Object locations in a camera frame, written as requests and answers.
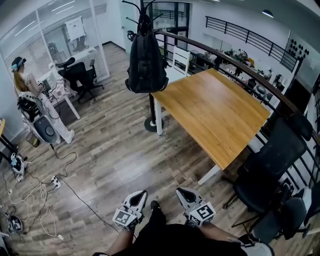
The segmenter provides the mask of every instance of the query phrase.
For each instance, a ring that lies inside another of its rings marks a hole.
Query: wooden table
[[[177,80],[152,95],[158,135],[162,134],[163,105],[216,163],[200,185],[240,154],[270,114],[215,69]]]
[[[14,146],[5,136],[4,136],[4,129],[6,125],[6,120],[0,119],[0,142],[11,152],[11,153],[17,153],[18,149],[16,146]],[[9,157],[7,157],[4,153],[0,151],[0,155],[6,159],[9,163],[11,163],[11,160]]]

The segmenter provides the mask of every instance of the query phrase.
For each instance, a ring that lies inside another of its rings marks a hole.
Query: glass partition
[[[94,60],[97,80],[107,77],[89,0],[54,0],[38,9],[45,43],[55,63],[74,57],[89,70]]]
[[[36,12],[21,20],[0,40],[0,53],[11,76],[11,64],[16,57],[26,59],[25,72],[33,73],[36,80],[50,71],[51,59],[41,36]]]

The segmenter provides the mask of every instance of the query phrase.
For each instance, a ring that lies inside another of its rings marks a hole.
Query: woman
[[[11,65],[11,71],[13,72],[14,86],[15,86],[16,93],[19,96],[19,94],[23,92],[31,92],[40,101],[42,101],[43,105],[48,110],[47,116],[50,118],[51,124],[56,129],[56,131],[61,135],[61,137],[65,140],[65,142],[70,144],[74,138],[75,131],[74,130],[68,131],[64,123],[61,121],[57,111],[52,106],[51,102],[48,100],[45,94],[42,93],[43,88],[38,85],[34,75],[32,73],[24,73],[25,62],[26,62],[25,58],[16,57]]]

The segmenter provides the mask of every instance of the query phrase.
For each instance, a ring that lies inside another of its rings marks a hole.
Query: black railing
[[[252,32],[236,24],[209,16],[206,16],[205,27],[218,30],[220,32],[238,38],[239,40],[244,41],[246,44],[250,44],[258,48],[259,50],[268,54],[270,57],[276,59],[291,72],[295,68],[297,59],[294,56],[292,56],[285,49],[281,48],[279,45],[255,32]]]
[[[157,17],[158,15],[163,14],[161,18],[166,18],[170,20],[175,19],[175,11],[174,10],[161,10],[161,9],[154,9],[153,16]],[[178,20],[182,21],[184,19],[185,13],[183,11],[178,11]]]
[[[182,41],[187,43],[187,45],[191,45],[191,46],[195,46],[201,50],[204,50],[206,52],[209,52],[210,54],[213,54],[215,56],[217,56],[217,59],[220,58],[221,60],[223,60],[224,62],[230,63],[233,66],[240,68],[244,73],[246,73],[247,75],[249,75],[251,78],[255,79],[257,82],[259,82],[260,85],[262,85],[263,87],[265,87],[270,93],[273,94],[273,96],[277,97],[280,102],[282,102],[283,104],[287,105],[292,112],[296,112],[299,111],[298,108],[287,98],[285,97],[280,90],[276,89],[275,87],[273,87],[270,83],[268,83],[261,75],[255,73],[254,71],[252,71],[250,68],[248,68],[247,66],[243,65],[241,62],[234,60],[231,57],[226,56],[225,54],[221,53],[220,51],[213,49],[205,44],[199,43],[197,41],[191,40],[189,38],[180,36],[180,35],[176,35],[176,34],[172,34],[172,33],[168,33],[168,32],[164,32],[164,31],[157,31],[156,34],[159,35],[163,35],[163,40],[157,38],[157,40],[159,42],[163,43],[163,46],[160,46],[161,51],[163,52],[163,57],[166,58],[167,60],[172,61],[172,58],[169,57],[169,54],[173,55],[173,52],[168,50],[168,46],[176,46],[180,49],[183,49],[175,44],[169,43],[168,42],[168,37],[171,37],[175,40],[178,41]],[[238,84],[241,84],[241,86],[247,91],[250,92],[251,94],[253,94],[256,98],[258,98],[261,102],[263,102],[265,105],[267,105],[271,110],[274,111],[274,113],[281,117],[281,118],[286,118],[283,114],[281,114],[276,108],[274,108],[269,101],[265,98],[262,97],[258,92],[256,92],[254,89],[252,89],[251,87],[249,87],[249,85],[247,85],[246,83],[244,83],[244,81],[242,81],[241,79],[239,79],[237,76],[235,76],[234,74],[224,70],[223,68],[220,67],[220,61],[217,61],[216,63],[211,62],[210,60],[206,59],[205,57],[201,56],[200,54],[196,54],[194,52],[190,52],[192,54],[192,56],[194,58],[192,58],[192,60],[190,60],[190,65],[189,65],[189,69],[188,69],[188,73],[190,75],[197,73],[195,71],[195,69],[193,69],[194,67],[198,68],[198,72],[200,71],[204,71],[206,69],[209,68],[215,68],[216,70],[220,71],[221,73],[224,73],[226,76],[230,77],[231,79],[233,79],[235,82],[237,82]],[[206,64],[207,66],[201,66],[199,64],[197,64],[197,62],[195,61],[195,59],[200,59],[204,64]],[[184,65],[177,63],[178,66],[180,66],[181,68],[185,68]],[[265,135],[266,133],[263,131],[264,127],[261,128],[260,133],[263,134],[263,136],[268,139],[268,136]],[[256,134],[256,138],[263,144],[265,145],[265,141],[258,135]],[[318,135],[315,131],[312,132],[312,138],[315,141],[315,144],[318,145],[317,148],[320,149],[319,145],[320,145],[320,140],[318,138]],[[310,149],[307,149],[309,155],[311,156],[314,165],[313,165],[313,169],[311,171],[311,168],[308,167],[308,165],[306,164],[306,162],[304,161],[304,159],[302,157],[300,157],[300,160],[306,170],[306,173],[309,174],[310,179],[309,179],[309,183],[306,181],[306,179],[304,178],[304,176],[301,174],[301,172],[298,170],[297,166],[295,164],[292,165],[293,169],[296,171],[299,179],[302,181],[302,183],[304,184],[304,186],[309,186],[311,187],[314,183],[316,183],[318,181],[318,177],[319,177],[319,173],[320,173],[320,164],[319,164],[319,160],[316,159],[314,157],[314,155],[312,154],[312,152],[310,151]],[[292,181],[292,183],[295,185],[295,187],[299,190],[301,189],[301,187],[299,187],[299,185],[297,184],[297,180],[295,180],[291,173],[287,170],[286,174],[288,175],[288,177],[290,178],[290,180]]]

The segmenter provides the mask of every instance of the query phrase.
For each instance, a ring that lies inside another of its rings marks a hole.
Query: wooden floor
[[[66,168],[67,178],[63,178],[91,208],[106,222],[112,224],[115,209],[125,197],[138,190],[148,191],[146,218],[137,226],[136,234],[151,215],[149,204],[159,201],[169,223],[183,223],[183,209],[175,194],[178,186],[197,189],[210,201],[217,211],[213,222],[220,228],[240,236],[245,233],[242,226],[231,228],[236,220],[250,216],[246,207],[237,201],[230,209],[223,210],[223,203],[233,194],[232,186],[221,180],[221,173],[202,186],[197,181],[209,171],[214,163],[200,146],[164,111],[164,130],[159,137],[144,129],[144,121],[149,116],[149,99],[145,94],[134,94],[127,90],[124,80],[128,76],[128,56],[113,44],[104,46],[111,78],[107,79],[105,89],[97,89],[96,101],[82,105],[75,103],[81,115],[76,120],[68,107],[61,105],[61,117],[74,129],[75,137],[71,145],[65,142],[55,149],[60,157],[75,151],[77,160]],[[28,171],[40,180],[48,175],[63,174],[63,167],[73,156],[58,160],[50,146],[41,144],[31,147],[24,139],[20,142],[20,152],[32,161]],[[248,156],[245,149],[227,168],[232,175]],[[12,189],[12,200],[17,202],[26,197],[37,184],[37,180],[26,174],[21,183],[16,183],[8,164],[0,165],[8,190]],[[5,183],[0,179],[0,196],[4,199],[4,209],[10,206]],[[34,192],[34,206],[30,208],[29,220],[24,223],[28,230],[38,215],[43,201],[40,190]],[[90,256],[94,252],[105,252],[117,236],[117,232],[103,224],[88,207],[83,204],[62,182],[62,187],[48,194],[47,203],[55,219],[56,231],[63,236],[45,234],[40,218],[28,234],[11,235],[6,239],[14,252],[22,256]],[[28,217],[24,203],[16,205],[21,219]],[[7,230],[6,220],[1,210],[1,227]],[[49,215],[42,223],[50,234],[54,233],[53,221]],[[298,234],[294,239],[283,238],[272,242],[276,255],[304,256],[310,251],[317,237],[302,240]]]

